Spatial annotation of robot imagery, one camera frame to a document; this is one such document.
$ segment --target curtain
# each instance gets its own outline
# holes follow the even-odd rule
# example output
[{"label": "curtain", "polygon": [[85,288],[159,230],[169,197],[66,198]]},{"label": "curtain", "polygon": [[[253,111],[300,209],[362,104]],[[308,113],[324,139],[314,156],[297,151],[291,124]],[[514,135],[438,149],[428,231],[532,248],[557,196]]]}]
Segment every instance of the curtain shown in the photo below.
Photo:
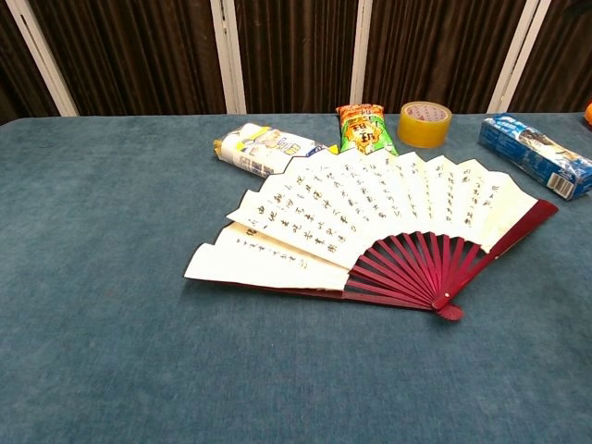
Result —
[{"label": "curtain", "polygon": [[82,115],[226,112],[208,0],[30,0]]},{"label": "curtain", "polygon": [[551,2],[510,111],[584,111],[592,100],[591,3]]},{"label": "curtain", "polygon": [[6,2],[0,2],[0,125],[21,117],[58,115]]},{"label": "curtain", "polygon": [[357,0],[235,0],[249,113],[334,113],[350,100]]},{"label": "curtain", "polygon": [[374,0],[364,101],[484,113],[525,0]]}]

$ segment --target yellow packing tape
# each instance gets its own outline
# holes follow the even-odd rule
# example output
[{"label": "yellow packing tape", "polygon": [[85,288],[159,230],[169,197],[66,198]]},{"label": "yellow packing tape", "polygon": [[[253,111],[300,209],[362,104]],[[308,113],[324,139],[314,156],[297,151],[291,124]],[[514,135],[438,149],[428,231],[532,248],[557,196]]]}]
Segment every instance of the yellow packing tape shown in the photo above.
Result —
[{"label": "yellow packing tape", "polygon": [[397,136],[415,148],[436,148],[446,139],[452,113],[431,102],[410,102],[401,108]]}]

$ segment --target blue box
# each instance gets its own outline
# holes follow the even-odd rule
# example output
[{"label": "blue box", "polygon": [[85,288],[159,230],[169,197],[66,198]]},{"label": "blue box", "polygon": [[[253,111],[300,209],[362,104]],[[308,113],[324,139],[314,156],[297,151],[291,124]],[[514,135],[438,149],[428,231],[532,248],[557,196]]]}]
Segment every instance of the blue box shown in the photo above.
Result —
[{"label": "blue box", "polygon": [[592,161],[563,148],[510,114],[481,124],[479,143],[510,160],[529,176],[571,201],[592,189]]}]

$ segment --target felt table surface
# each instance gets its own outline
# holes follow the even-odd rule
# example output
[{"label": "felt table surface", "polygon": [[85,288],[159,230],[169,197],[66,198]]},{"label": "felt table surface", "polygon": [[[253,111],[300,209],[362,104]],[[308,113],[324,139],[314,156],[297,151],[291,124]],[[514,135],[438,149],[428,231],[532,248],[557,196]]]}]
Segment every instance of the felt table surface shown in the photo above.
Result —
[{"label": "felt table surface", "polygon": [[[419,155],[476,158],[560,211],[462,291],[459,323],[182,277],[263,182],[213,139],[253,122],[339,143],[337,116],[1,127],[0,442],[592,442],[592,198],[480,146],[483,118]],[[592,157],[580,114],[519,118]]]}]

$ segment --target folding fan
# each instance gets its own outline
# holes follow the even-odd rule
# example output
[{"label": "folding fan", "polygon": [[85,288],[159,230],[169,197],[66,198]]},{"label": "folding fan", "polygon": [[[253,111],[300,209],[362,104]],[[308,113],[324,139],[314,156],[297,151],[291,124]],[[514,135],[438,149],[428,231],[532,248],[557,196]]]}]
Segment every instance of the folding fan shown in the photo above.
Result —
[{"label": "folding fan", "polygon": [[185,277],[458,320],[454,296],[556,211],[476,160],[324,151],[246,191]]}]

